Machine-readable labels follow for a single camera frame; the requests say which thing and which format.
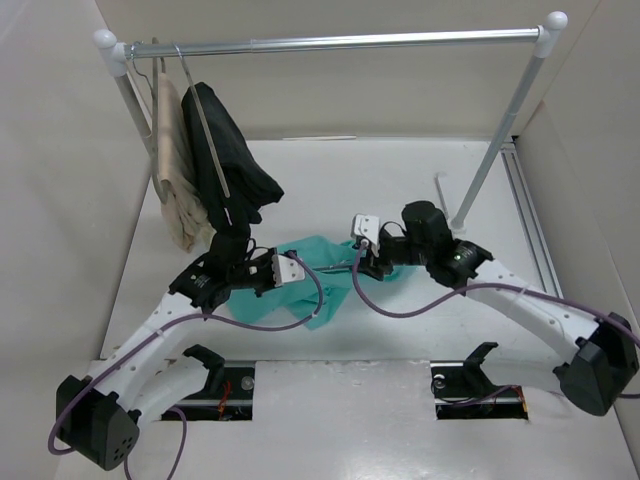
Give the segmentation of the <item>metal clothes hanger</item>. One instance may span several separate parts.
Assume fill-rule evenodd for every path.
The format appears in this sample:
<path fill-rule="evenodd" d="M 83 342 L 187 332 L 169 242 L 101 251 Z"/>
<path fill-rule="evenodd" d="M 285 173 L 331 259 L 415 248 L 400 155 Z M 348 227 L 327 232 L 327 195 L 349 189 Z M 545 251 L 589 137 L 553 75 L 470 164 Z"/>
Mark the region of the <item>metal clothes hanger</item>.
<path fill-rule="evenodd" d="M 325 274 L 333 274 L 339 272 L 351 271 L 355 267 L 353 261 L 342 261 L 336 264 L 322 267 L 313 267 L 313 270 Z"/>

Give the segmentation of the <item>teal t shirt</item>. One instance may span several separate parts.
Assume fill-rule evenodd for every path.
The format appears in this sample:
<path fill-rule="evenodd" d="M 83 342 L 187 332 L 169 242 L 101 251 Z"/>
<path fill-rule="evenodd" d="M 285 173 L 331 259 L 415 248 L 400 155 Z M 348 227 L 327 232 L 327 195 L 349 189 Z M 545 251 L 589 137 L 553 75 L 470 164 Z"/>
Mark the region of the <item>teal t shirt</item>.
<path fill-rule="evenodd" d="M 326 273 L 320 269 L 338 264 L 351 266 L 356 255 L 354 242 L 347 240 L 338 244 L 315 235 L 277 246 L 280 254 L 289 250 L 295 251 L 307 266 L 314 269 L 322 286 L 322 308 L 315 318 L 306 323 L 310 330 L 320 328 L 335 316 L 349 292 L 353 290 L 349 268 L 336 273 Z M 317 300 L 317 288 L 314 282 L 307 278 L 302 282 L 268 291 L 260 297 L 251 290 L 237 290 L 231 294 L 226 306 L 236 320 L 255 324 L 282 309 L 294 318 L 302 320 L 313 312 Z"/>

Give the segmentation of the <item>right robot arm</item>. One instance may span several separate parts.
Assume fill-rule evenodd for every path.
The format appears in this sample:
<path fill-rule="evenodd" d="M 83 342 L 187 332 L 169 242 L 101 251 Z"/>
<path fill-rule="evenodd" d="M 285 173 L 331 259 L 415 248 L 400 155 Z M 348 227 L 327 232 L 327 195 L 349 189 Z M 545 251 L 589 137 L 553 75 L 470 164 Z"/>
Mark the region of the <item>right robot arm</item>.
<path fill-rule="evenodd" d="M 484 304 L 542 340 L 559 357 L 547 388 L 576 407 L 605 415 L 639 372 L 639 338 L 621 315 L 602 313 L 575 301 L 546 294 L 509 271 L 486 249 L 455 237 L 444 213 L 430 201 L 404 206 L 398 235 L 380 220 L 357 214 L 352 221 L 356 258 L 352 281 L 360 275 L 381 281 L 397 266 L 422 266 L 448 294 Z"/>

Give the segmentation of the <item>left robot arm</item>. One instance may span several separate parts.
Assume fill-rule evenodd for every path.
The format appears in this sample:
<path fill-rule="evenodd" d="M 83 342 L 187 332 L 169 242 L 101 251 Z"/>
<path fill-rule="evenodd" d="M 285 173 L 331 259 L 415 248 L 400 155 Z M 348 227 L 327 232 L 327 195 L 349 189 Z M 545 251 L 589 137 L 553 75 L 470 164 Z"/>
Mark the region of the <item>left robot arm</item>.
<path fill-rule="evenodd" d="M 296 255 L 275 248 L 258 254 L 249 244 L 215 237 L 210 250 L 172 281 L 154 312 L 109 359 L 58 386 L 50 453 L 77 452 L 111 471 L 125 463 L 141 430 L 179 400 L 220 390 L 224 358 L 185 340 L 210 320 L 227 320 L 215 311 L 232 292 L 261 295 L 306 277 Z"/>

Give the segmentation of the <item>metal hanger with beige garment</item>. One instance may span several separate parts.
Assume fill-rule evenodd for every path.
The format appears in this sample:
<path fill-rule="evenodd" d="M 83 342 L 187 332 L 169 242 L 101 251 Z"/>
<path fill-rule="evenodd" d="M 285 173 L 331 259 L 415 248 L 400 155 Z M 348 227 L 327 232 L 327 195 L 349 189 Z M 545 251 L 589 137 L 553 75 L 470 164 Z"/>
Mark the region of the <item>metal hanger with beige garment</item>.
<path fill-rule="evenodd" d="M 136 41 L 131 47 L 132 59 L 131 63 L 134 67 L 134 71 L 141 77 L 143 77 L 149 87 L 151 94 L 151 180 L 154 187 L 154 191 L 162 205 L 166 204 L 168 193 L 166 187 L 163 185 L 163 181 L 159 175 L 159 74 L 166 72 L 165 60 L 163 57 L 154 57 L 152 59 L 152 74 L 151 77 L 141 73 L 136 66 L 136 51 L 143 43 Z"/>

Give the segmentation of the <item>black hanging garment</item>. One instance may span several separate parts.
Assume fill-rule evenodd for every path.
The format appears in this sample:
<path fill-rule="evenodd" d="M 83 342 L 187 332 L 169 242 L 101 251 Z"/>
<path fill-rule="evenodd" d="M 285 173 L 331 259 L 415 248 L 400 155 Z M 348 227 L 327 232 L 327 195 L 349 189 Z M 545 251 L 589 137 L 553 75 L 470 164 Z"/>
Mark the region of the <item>black hanging garment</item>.
<path fill-rule="evenodd" d="M 224 197 L 196 98 L 188 91 L 181 106 L 193 155 L 196 189 L 216 232 L 247 237 L 251 226 L 262 221 L 260 209 L 279 202 L 284 191 L 255 161 L 243 134 L 214 90 L 204 82 L 197 83 L 195 89 L 230 197 Z"/>

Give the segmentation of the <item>beige hanging garment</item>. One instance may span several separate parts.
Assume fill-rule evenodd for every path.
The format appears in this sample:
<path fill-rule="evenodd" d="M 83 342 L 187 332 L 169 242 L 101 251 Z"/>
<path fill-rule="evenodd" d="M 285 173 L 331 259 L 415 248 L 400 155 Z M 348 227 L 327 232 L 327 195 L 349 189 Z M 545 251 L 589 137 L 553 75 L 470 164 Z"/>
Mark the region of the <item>beige hanging garment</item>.
<path fill-rule="evenodd" d="M 195 185 L 194 158 L 181 99 L 166 73 L 158 76 L 158 180 L 166 199 L 161 214 L 173 242 L 190 253 L 211 243 L 211 227 Z"/>

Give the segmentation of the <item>white and chrome clothes rack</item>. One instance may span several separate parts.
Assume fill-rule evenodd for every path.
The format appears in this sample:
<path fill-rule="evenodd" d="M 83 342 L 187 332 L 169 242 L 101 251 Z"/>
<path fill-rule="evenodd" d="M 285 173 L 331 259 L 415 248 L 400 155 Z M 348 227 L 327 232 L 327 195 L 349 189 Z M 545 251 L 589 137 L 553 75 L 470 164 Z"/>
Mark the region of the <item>white and chrome clothes rack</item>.
<path fill-rule="evenodd" d="M 560 36 L 569 23 L 568 15 L 554 11 L 544 22 L 534 28 L 417 32 L 397 34 L 368 34 L 329 37 L 302 37 L 284 39 L 251 39 L 236 43 L 196 43 L 196 44 L 126 44 L 116 35 L 100 29 L 93 34 L 97 48 L 108 73 L 116 82 L 138 134 L 150 158 L 152 171 L 157 171 L 155 153 L 157 128 L 149 124 L 141 101 L 138 99 L 128 68 L 136 59 L 158 60 L 177 57 L 186 75 L 188 84 L 194 84 L 186 59 L 190 56 L 227 56 L 243 54 L 270 54 L 309 51 L 355 50 L 395 47 L 422 47 L 431 45 L 467 44 L 512 44 L 531 43 L 532 55 L 521 76 L 518 86 L 498 124 L 487 151 L 471 181 L 458 209 L 448 213 L 450 226 L 456 232 L 464 229 L 465 220 L 476 200 L 488 173 L 507 139 L 511 127 L 526 99 L 534 80 L 545 60 L 551 55 Z"/>

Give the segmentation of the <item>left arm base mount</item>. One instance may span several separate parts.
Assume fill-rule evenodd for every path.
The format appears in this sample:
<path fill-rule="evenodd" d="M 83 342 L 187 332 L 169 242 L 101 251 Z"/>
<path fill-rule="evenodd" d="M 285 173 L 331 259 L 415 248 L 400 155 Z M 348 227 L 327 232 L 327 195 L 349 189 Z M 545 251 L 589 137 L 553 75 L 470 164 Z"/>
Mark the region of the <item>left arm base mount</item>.
<path fill-rule="evenodd" d="M 199 391 L 181 399 L 174 408 L 181 410 L 188 421 L 252 420 L 255 362 L 227 361 L 198 344 L 182 352 L 181 359 L 186 358 L 202 366 L 207 378 Z"/>

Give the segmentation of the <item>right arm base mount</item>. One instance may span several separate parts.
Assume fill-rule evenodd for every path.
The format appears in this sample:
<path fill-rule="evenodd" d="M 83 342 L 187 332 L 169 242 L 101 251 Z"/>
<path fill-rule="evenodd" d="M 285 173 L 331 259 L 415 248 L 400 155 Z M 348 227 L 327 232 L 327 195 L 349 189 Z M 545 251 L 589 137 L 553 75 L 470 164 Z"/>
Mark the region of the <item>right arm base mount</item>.
<path fill-rule="evenodd" d="M 463 360 L 430 363 L 430 389 L 438 420 L 528 420 L 522 388 L 496 385 L 482 370 L 497 342 L 484 342 Z"/>

